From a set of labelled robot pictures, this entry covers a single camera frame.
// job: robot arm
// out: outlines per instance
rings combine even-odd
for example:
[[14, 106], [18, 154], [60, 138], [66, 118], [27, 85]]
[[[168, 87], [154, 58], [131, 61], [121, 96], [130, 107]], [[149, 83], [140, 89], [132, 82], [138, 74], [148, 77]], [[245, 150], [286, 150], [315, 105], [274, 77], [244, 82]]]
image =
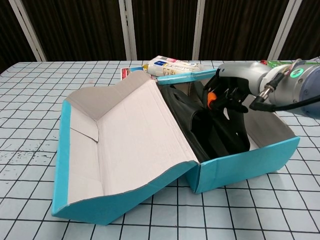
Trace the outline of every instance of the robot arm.
[[247, 112], [241, 103], [251, 94], [250, 108], [257, 111], [289, 111], [320, 119], [320, 65], [297, 60], [275, 68], [253, 62], [224, 63], [204, 87], [215, 95], [211, 109], [231, 108]]

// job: black grid line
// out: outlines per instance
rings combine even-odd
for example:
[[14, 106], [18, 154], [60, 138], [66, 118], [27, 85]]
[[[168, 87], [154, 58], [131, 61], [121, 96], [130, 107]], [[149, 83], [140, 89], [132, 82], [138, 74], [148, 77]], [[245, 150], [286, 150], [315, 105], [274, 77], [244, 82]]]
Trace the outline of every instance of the black grid line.
[[224, 193], [225, 193], [225, 196], [226, 196], [226, 201], [228, 203], [228, 209], [229, 209], [229, 214], [230, 214], [230, 218], [231, 218], [231, 224], [232, 224], [232, 229], [233, 229], [233, 234], [234, 234], [234, 238], [235, 240], [237, 240], [237, 234], [236, 234], [236, 229], [235, 229], [235, 224], [234, 224], [234, 220], [232, 218], [232, 212], [231, 212], [231, 208], [230, 208], [230, 202], [229, 202], [229, 197], [228, 197], [228, 191], [227, 191], [227, 188], [224, 187]]
[[[248, 189], [249, 189], [249, 193], [250, 193], [250, 196], [251, 196], [251, 199], [252, 199], [252, 202], [253, 202], [253, 207], [254, 207], [254, 210], [255, 210], [255, 214], [258, 218], [258, 222], [259, 222], [259, 225], [260, 225], [260, 228], [262, 228], [262, 224], [261, 224], [261, 220], [260, 220], [260, 217], [259, 217], [259, 214], [258, 214], [258, 210], [257, 210], [257, 205], [255, 203], [255, 199], [254, 197], [252, 196], [252, 192], [251, 192], [251, 189], [250, 189], [250, 185], [249, 185], [249, 181], [246, 180], [246, 183], [248, 184]], [[262, 235], [263, 235], [263, 238], [266, 239], [266, 236], [265, 236], [265, 233], [262, 231]]]
[[[35, 141], [39, 141], [39, 147], [37, 149], [32, 149], [32, 150], [26, 150], [24, 148], [22, 148], [24, 146], [23, 142], [17, 149], [15, 148], [8, 148], [8, 149], [3, 149], [0, 150], [0, 154], [2, 154], [2, 156], [7, 155], [7, 158], [5, 159], [5, 161], [3, 163], [0, 163], [0, 174], [4, 171], [4, 169], [8, 166], [8, 167], [17, 167], [17, 168], [22, 168], [22, 172], [20, 174], [18, 174], [18, 176], [14, 179], [10, 179], [10, 177], [7, 177], [9, 179], [5, 179], [4, 176], [2, 176], [0, 178], [0, 184], [4, 183], [4, 182], [8, 182], [8, 184], [10, 184], [9, 189], [5, 190], [5, 195], [0, 195], [0, 205], [2, 204], [2, 202], [4, 200], [6, 201], [16, 201], [16, 200], [22, 200], [25, 201], [25, 204], [23, 205], [20, 213], [18, 214], [18, 217], [20, 216], [20, 214], [22, 213], [22, 211], [24, 210], [25, 206], [27, 205], [29, 200], [33, 200], [33, 201], [51, 201], [51, 199], [48, 199], [47, 197], [41, 197], [41, 198], [35, 198], [32, 197], [33, 193], [36, 191], [38, 185], [40, 183], [53, 183], [53, 180], [42, 180], [44, 174], [46, 174], [47, 170], [49, 169], [49, 167], [51, 167], [50, 169], [52, 169], [52, 165], [51, 163], [53, 162], [54, 158], [55, 158], [55, 154], [56, 151], [51, 151], [50, 149], [45, 149], [42, 148], [42, 145], [46, 142], [46, 141], [56, 141], [57, 139], [53, 138], [55, 131], [58, 130], [57, 123], [60, 121], [60, 112], [61, 112], [61, 107], [62, 107], [62, 100], [63, 98], [65, 98], [68, 94], [70, 94], [72, 91], [76, 91], [77, 89], [80, 89], [82, 87], [86, 87], [86, 86], [110, 86], [114, 84], [114, 80], [119, 81], [118, 79], [118, 75], [120, 74], [120, 66], [121, 64], [123, 64], [124, 62], [121, 61], [117, 61], [117, 62], [103, 62], [103, 65], [101, 67], [101, 65], [99, 66], [99, 68], [96, 68], [95, 66], [98, 65], [100, 62], [99, 61], [95, 61], [95, 62], [90, 62], [90, 66], [88, 66], [89, 68], [85, 67], [86, 62], [81, 62], [81, 65], [76, 65], [77, 68], [74, 68], [74, 64], [78, 64], [78, 62], [50, 62], [50, 63], [26, 63], [26, 64], [19, 64], [17, 63], [17, 65], [12, 66], [12, 68], [9, 68], [8, 71], [3, 72], [2, 74], [0, 74], [0, 111], [3, 111], [2, 113], [0, 113], [0, 129], [2, 129], [4, 131], [4, 133], [6, 133], [5, 136], [1, 136], [0, 135], [0, 148], [2, 146], [5, 146], [6, 141], [10, 139], [10, 143], [11, 141], [13, 141], [13, 143], [17, 143], [19, 141], [26, 141], [26, 140], [35, 140]], [[135, 64], [140, 64], [137, 62], [125, 62], [126, 65], [128, 66], [133, 66]], [[113, 64], [114, 68], [108, 68], [108, 64]], [[216, 66], [218, 65], [217, 62], [212, 62], [208, 63], [207, 65], [211, 64], [210, 66]], [[106, 69], [112, 69], [114, 70], [113, 73], [110, 75], [108, 75], [108, 77], [102, 77], [102, 73], [106, 70]], [[105, 81], [103, 83], [101, 83], [99, 81], [99, 79], [105, 79]], [[31, 115], [31, 113], [37, 111], [37, 117], [33, 117], [33, 115]], [[318, 174], [318, 172], [314, 171], [314, 169], [312, 169], [311, 165], [308, 165], [308, 163], [314, 163], [316, 164], [316, 162], [320, 162], [320, 159], [317, 158], [312, 158], [308, 159], [305, 158], [303, 155], [303, 151], [307, 150], [307, 149], [313, 149], [314, 151], [317, 151], [320, 154], [320, 148], [317, 147], [317, 143], [315, 141], [317, 141], [316, 138], [320, 138], [320, 135], [317, 134], [317, 132], [311, 132], [309, 127], [313, 127], [315, 129], [320, 128], [320, 121], [310, 121], [310, 122], [306, 122], [308, 118], [303, 117], [303, 116], [299, 116], [299, 115], [295, 115], [295, 114], [290, 114], [290, 113], [286, 113], [283, 114], [283, 116], [281, 116], [281, 118], [285, 121], [288, 121], [289, 123], [293, 123], [293, 124], [288, 124], [290, 127], [292, 127], [292, 129], [294, 127], [296, 127], [298, 129], [297, 126], [301, 127], [301, 131], [302, 133], [304, 133], [303, 135], [306, 137], [306, 139], [309, 140], [309, 143], [312, 144], [308, 144], [308, 145], [300, 145], [296, 151], [296, 157], [292, 157], [292, 160], [296, 160], [296, 161], [301, 161], [304, 162], [304, 164], [306, 165], [306, 169], [308, 169], [309, 173], [307, 172], [307, 170], [305, 171], [299, 171], [299, 170], [295, 170], [294, 168], [291, 168], [285, 166], [284, 169], [286, 170], [286, 172], [271, 172], [267, 175], [268, 179], [267, 181], [270, 183], [271, 185], [271, 189], [270, 188], [264, 188], [264, 186], [257, 186], [252, 188], [249, 184], [248, 181], [247, 182], [247, 186], [243, 186], [243, 185], [239, 185], [239, 187], [236, 186], [221, 186], [218, 187], [217, 189], [222, 190], [225, 194], [226, 197], [226, 201], [227, 204], [226, 205], [219, 205], [219, 204], [210, 204], [208, 201], [208, 196], [206, 196], [205, 194], [201, 194], [201, 204], [195, 203], [193, 204], [192, 202], [190, 204], [183, 204], [181, 199], [179, 201], [179, 189], [181, 188], [189, 188], [188, 186], [183, 186], [183, 185], [179, 185], [178, 181], [176, 181], [176, 185], [169, 185], [166, 188], [176, 188], [176, 198], [177, 198], [177, 202], [176, 204], [171, 204], [170, 202], [166, 203], [154, 203], [153, 201], [153, 196], [151, 197], [151, 203], [148, 202], [143, 202], [141, 203], [141, 205], [150, 205], [151, 211], [150, 211], [150, 216], [149, 216], [149, 223], [148, 224], [129, 224], [129, 223], [125, 223], [125, 214], [122, 217], [122, 222], [121, 223], [117, 223], [117, 222], [112, 222], [110, 223], [110, 226], [119, 226], [119, 239], [121, 240], [122, 235], [123, 235], [123, 230], [124, 227], [127, 226], [131, 226], [131, 227], [148, 227], [148, 239], [152, 239], [151, 236], [151, 229], [152, 227], [157, 227], [157, 228], [174, 228], [176, 229], [177, 232], [177, 236], [176, 238], [179, 239], [181, 238], [181, 236], [179, 237], [179, 229], [200, 229], [200, 230], [204, 230], [205, 232], [205, 237], [206, 239], [208, 239], [208, 235], [207, 235], [207, 230], [209, 229], [214, 229], [214, 230], [232, 230], [234, 233], [234, 237], [235, 239], [237, 239], [237, 234], [236, 231], [239, 230], [245, 230], [245, 231], [252, 231], [252, 232], [261, 232], [263, 237], [265, 237], [265, 232], [279, 232], [279, 233], [290, 233], [292, 238], [294, 239], [294, 235], [293, 233], [299, 233], [299, 234], [319, 234], [319, 223], [317, 225], [317, 222], [315, 220], [315, 218], [313, 217], [313, 213], [318, 213], [320, 212], [320, 208], [318, 208], [316, 205], [308, 205], [307, 200], [304, 198], [304, 194], [308, 193], [308, 194], [320, 194], [320, 189], [312, 189], [312, 188], [307, 188], [307, 189], [299, 189], [296, 182], [295, 182], [295, 178], [304, 178], [304, 176], [307, 178], [308, 176], [311, 176], [312, 179], [314, 179], [314, 181], [316, 182], [316, 184], [320, 187], [319, 185], [319, 180], [320, 180], [320, 174]], [[12, 123], [10, 124], [6, 124], [6, 122], [8, 121], [17, 121], [17, 123], [20, 121], [19, 125], [17, 125], [16, 127], [11, 127]], [[36, 129], [41, 131], [42, 133], [46, 133], [45, 136], [42, 134], [41, 137], [30, 137], [33, 129], [28, 128], [28, 126], [23, 126], [24, 125], [24, 121], [25, 120], [30, 120], [33, 122], [37, 122], [37, 125], [40, 125], [39, 127], [37, 127]], [[41, 122], [43, 120], [50, 120], [50, 121], [54, 121], [53, 125], [46, 125], [46, 124], [51, 124], [49, 122], [45, 122], [45, 124], [42, 124]], [[21, 131], [29, 133], [26, 137], [21, 137], [19, 138], [19, 136], [17, 135], [17, 133], [21, 133]], [[47, 154], [50, 157], [49, 163], [47, 164], [47, 162], [39, 162], [38, 164], [36, 164], [35, 161], [32, 161], [35, 157], [36, 154], [38, 153], [43, 153], [43, 154]], [[14, 164], [14, 162], [12, 162], [11, 160], [13, 158], [15, 158], [16, 155], [18, 154], [28, 154], [28, 161], [18, 161], [17, 164]], [[22, 174], [24, 174], [25, 170], [30, 167], [30, 166], [37, 166], [37, 167], [41, 167], [44, 168], [44, 171], [42, 172], [42, 176], [38, 179], [38, 180], [29, 180], [29, 179], [19, 179], [20, 176], [22, 176]], [[290, 178], [291, 181], [293, 181], [293, 184], [295, 186], [295, 189], [286, 189], [286, 188], [281, 188], [278, 185], [274, 185], [273, 184], [273, 179], [271, 179], [272, 177], [275, 176], [279, 176], [281, 179], [287, 179]], [[35, 184], [35, 187], [32, 189], [30, 195], [28, 197], [10, 197], [8, 196], [9, 193], [11, 192], [11, 190], [13, 189], [13, 187], [20, 183], [20, 182], [30, 182]], [[253, 206], [230, 206], [229, 203], [229, 196], [228, 196], [228, 191], [227, 190], [247, 190], [250, 193], [251, 199], [253, 201]], [[275, 195], [276, 197], [276, 201], [278, 203], [279, 207], [260, 207], [257, 206], [255, 203], [255, 199], [253, 196], [253, 191], [256, 190], [265, 190], [265, 194], [269, 194], [272, 193]], [[297, 193], [300, 198], [303, 201], [303, 205], [305, 206], [305, 208], [303, 208], [303, 205], [300, 208], [291, 208], [290, 206], [285, 206], [282, 205], [282, 202], [279, 200], [277, 193], [278, 192], [295, 192]], [[81, 228], [81, 224], [83, 224], [83, 222], [78, 222], [78, 221], [72, 221], [72, 220], [68, 220], [68, 219], [46, 219], [47, 214], [49, 213], [50, 207], [51, 207], [51, 202], [49, 207], [46, 209], [46, 212], [43, 216], [42, 219], [23, 219], [23, 218], [10, 218], [10, 217], [6, 217], [6, 216], [1, 216], [0, 215], [0, 220], [2, 221], [14, 221], [14, 224], [16, 224], [17, 222], [36, 222], [36, 223], [40, 223], [40, 225], [37, 227], [36, 229], [36, 233], [34, 234], [33, 238], [35, 239], [38, 232], [41, 230], [41, 227], [43, 225], [43, 223], [66, 223], [65, 229], [63, 231], [63, 233], [61, 232], [62, 239], [65, 238], [65, 234], [68, 231], [68, 227], [69, 224], [76, 224], [79, 228]], [[163, 224], [152, 224], [152, 219], [153, 218], [159, 218], [159, 216], [157, 215], [156, 212], [153, 211], [154, 206], [163, 206], [164, 208], [166, 208], [166, 206], [170, 206], [172, 208], [173, 207], [177, 207], [177, 212], [176, 212], [176, 217], [177, 217], [177, 225], [173, 226], [170, 224], [166, 224], [165, 222]], [[196, 227], [196, 226], [179, 226], [179, 207], [187, 207], [188, 208], [202, 208], [203, 211], [203, 217], [204, 217], [204, 227]], [[231, 217], [231, 223], [232, 223], [232, 227], [208, 227], [208, 224], [206, 222], [206, 211], [205, 208], [224, 208], [224, 209], [228, 209], [229, 210], [229, 214]], [[234, 221], [233, 221], [233, 216], [232, 216], [232, 210], [233, 209], [254, 209], [255, 213], [257, 214], [258, 217], [258, 221], [259, 221], [259, 225], [260, 225], [260, 229], [247, 229], [247, 228], [235, 228], [234, 226]], [[263, 229], [262, 227], [262, 223], [260, 221], [259, 218], [259, 214], [258, 214], [258, 210], [281, 210], [282, 211], [282, 215], [284, 216], [285, 222], [288, 226], [289, 230], [277, 230], [277, 229]], [[286, 215], [284, 213], [284, 211], [299, 211], [301, 213], [306, 213], [308, 212], [308, 215], [310, 216], [310, 218], [313, 221], [313, 224], [316, 226], [317, 232], [316, 231], [309, 231], [309, 230], [297, 230], [297, 229], [291, 229]], [[10, 232], [12, 231], [12, 228], [14, 226], [14, 224], [11, 226], [10, 230], [6, 233], [7, 236], [9, 236]], [[91, 232], [88, 234], [89, 238], [92, 239], [94, 236], [94, 233], [96, 231], [96, 225], [92, 226], [92, 230], [90, 230]]]

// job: table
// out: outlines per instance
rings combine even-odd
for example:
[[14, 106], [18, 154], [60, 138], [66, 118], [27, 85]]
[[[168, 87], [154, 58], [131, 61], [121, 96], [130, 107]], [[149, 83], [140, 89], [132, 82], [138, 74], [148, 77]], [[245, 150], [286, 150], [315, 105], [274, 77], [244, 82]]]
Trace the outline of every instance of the table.
[[108, 226], [52, 217], [63, 100], [114, 85], [120, 68], [142, 63], [20, 62], [0, 75], [0, 240], [320, 238], [320, 120], [288, 112], [278, 114], [301, 140], [277, 172], [203, 194], [181, 177]]

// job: dark curtain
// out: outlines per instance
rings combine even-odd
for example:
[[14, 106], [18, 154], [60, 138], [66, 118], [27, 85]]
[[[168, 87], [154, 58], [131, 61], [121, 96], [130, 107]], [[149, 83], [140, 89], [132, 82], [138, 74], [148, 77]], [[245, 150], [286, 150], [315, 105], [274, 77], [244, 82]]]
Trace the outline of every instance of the dark curtain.
[[125, 60], [117, 0], [23, 0], [48, 61]]
[[199, 59], [267, 59], [288, 1], [207, 0]]
[[0, 73], [18, 62], [34, 62], [28, 44], [8, 0], [0, 0]]
[[132, 0], [139, 60], [192, 59], [197, 0]]
[[320, 0], [303, 0], [286, 38], [280, 60], [320, 56]]

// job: orange gripper part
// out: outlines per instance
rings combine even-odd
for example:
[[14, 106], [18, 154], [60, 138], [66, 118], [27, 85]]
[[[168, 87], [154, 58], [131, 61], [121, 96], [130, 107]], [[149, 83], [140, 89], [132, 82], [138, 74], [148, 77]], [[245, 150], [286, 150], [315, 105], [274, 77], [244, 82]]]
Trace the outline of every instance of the orange gripper part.
[[217, 95], [214, 92], [209, 92], [207, 97], [207, 106], [209, 109], [211, 109], [210, 104], [211, 102], [215, 101], [217, 99]]

